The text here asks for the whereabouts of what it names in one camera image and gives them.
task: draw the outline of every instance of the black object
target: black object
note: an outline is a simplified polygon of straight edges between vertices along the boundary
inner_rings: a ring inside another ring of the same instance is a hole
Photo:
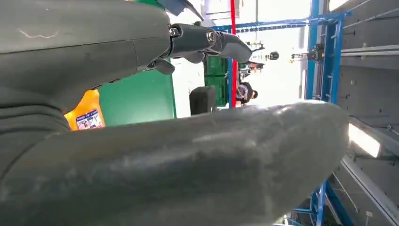
[[[2,225],[268,225],[331,174],[348,144],[346,113],[318,101],[80,132],[46,119],[47,130],[0,136]]]
[[[308,53],[291,54],[291,59],[306,57],[307,60],[321,61],[324,59],[324,46],[316,44],[316,47]]]
[[[216,110],[216,90],[214,86],[197,87],[190,93],[191,115],[210,113]]]
[[[280,54],[279,54],[278,52],[276,52],[276,51],[271,52],[271,53],[267,56],[267,58],[268,58],[269,60],[278,60],[279,57],[280,57]]]

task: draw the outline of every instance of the person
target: person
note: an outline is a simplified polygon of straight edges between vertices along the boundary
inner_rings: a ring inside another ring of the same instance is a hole
[[[244,105],[257,97],[258,91],[253,90],[248,82],[241,82],[237,87],[236,106]]]

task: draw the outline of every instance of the green crate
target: green crate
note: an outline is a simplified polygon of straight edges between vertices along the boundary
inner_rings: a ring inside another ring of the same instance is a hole
[[[227,76],[217,74],[205,77],[206,86],[214,86],[216,89],[216,106],[224,107],[228,102]]]
[[[224,76],[227,73],[227,59],[209,56],[207,59],[207,73],[205,76]]]

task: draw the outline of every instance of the metal rail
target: metal rail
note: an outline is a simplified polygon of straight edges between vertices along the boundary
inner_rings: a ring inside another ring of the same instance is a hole
[[[399,49],[399,45],[373,46],[373,47],[363,47],[363,48],[347,48],[347,49],[341,50],[341,53],[392,50],[392,49]]]
[[[379,51],[379,52],[355,52],[355,53],[342,53],[342,57],[355,57],[355,56],[394,56],[399,55],[399,50],[395,51]]]
[[[399,226],[399,210],[385,193],[348,156],[342,159],[341,165],[348,171],[388,221],[394,226]]]

